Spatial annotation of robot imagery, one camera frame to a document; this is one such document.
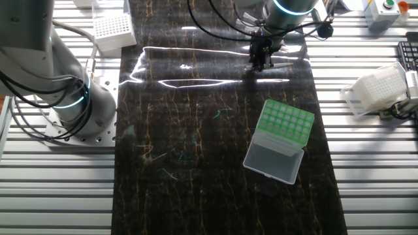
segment gray robot arm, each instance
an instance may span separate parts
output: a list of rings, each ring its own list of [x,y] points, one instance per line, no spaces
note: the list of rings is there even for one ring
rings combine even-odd
[[[116,103],[110,92],[97,85],[66,47],[52,26],[53,0],[0,1],[0,95],[15,96],[4,80],[30,87],[37,93],[9,82],[21,95],[35,94],[47,104],[54,104],[68,89],[59,105],[52,107],[67,130],[74,129],[74,119],[91,105],[91,115],[77,133],[89,136],[110,124]],[[73,79],[54,79],[71,75]],[[88,88],[75,86],[82,81]]]

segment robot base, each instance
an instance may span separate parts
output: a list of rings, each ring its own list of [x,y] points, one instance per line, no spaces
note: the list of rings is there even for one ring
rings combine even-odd
[[[118,102],[118,80],[119,78],[109,78],[109,77],[95,77],[94,81],[109,90],[112,94],[113,98],[115,99],[116,103]],[[65,140],[56,140],[54,142],[45,141],[44,143],[51,147],[51,148],[67,148],[67,147],[115,147],[115,139],[116,139],[116,116],[117,113],[115,112],[114,118],[112,122],[106,127],[102,132],[98,134],[94,134],[91,136],[73,136],[69,139]],[[53,122],[59,123],[58,117],[56,112],[51,109],[49,118]],[[51,123],[48,122],[45,130],[45,134],[49,136],[57,136],[61,133],[65,133],[66,130],[64,128],[53,126]]]
[[[56,140],[54,142],[45,141],[44,143],[49,147],[69,147],[69,146],[114,147],[115,139],[116,139],[115,137],[116,136],[116,116],[117,116],[117,113],[115,113],[113,121],[110,123],[110,125],[98,134],[86,136],[86,137],[72,136],[64,140]],[[53,110],[50,111],[49,118],[51,121],[59,123],[59,120],[55,111]],[[45,134],[49,136],[57,136],[64,132],[66,132],[64,128],[53,126],[49,122],[45,130]]]

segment robotic arm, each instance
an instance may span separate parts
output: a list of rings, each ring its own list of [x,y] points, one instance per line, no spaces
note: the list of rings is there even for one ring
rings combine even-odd
[[[68,130],[60,138],[99,133],[113,120],[116,103],[57,35],[53,9],[54,0],[0,1],[0,95],[40,97],[47,105],[27,102],[57,112]],[[92,69],[94,60],[88,63]]]
[[[257,24],[263,26],[254,32],[254,35],[266,38],[260,40],[253,37],[249,49],[249,62],[253,64],[253,70],[261,72],[265,67],[274,66],[271,55],[280,50],[286,33],[296,29],[309,13],[312,14],[314,23],[319,24],[316,27],[318,35],[324,39],[332,36],[330,22],[320,23],[315,9],[317,2],[318,0],[267,0],[263,7],[263,17],[257,21]]]

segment black marble table surface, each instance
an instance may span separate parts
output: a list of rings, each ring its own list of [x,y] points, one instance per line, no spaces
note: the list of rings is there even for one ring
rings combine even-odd
[[[212,32],[243,37],[191,3]],[[235,22],[229,0],[216,5]],[[185,0],[130,7],[138,44],[122,50],[112,234],[347,234],[304,39],[289,34],[274,54],[293,65],[250,72],[249,43],[196,29]],[[242,165],[267,99],[315,114],[294,185]]]

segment control box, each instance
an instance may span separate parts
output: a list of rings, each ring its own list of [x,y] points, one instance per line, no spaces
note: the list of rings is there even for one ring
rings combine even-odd
[[[400,16],[395,0],[373,0],[364,11],[366,23],[372,32],[387,30]]]

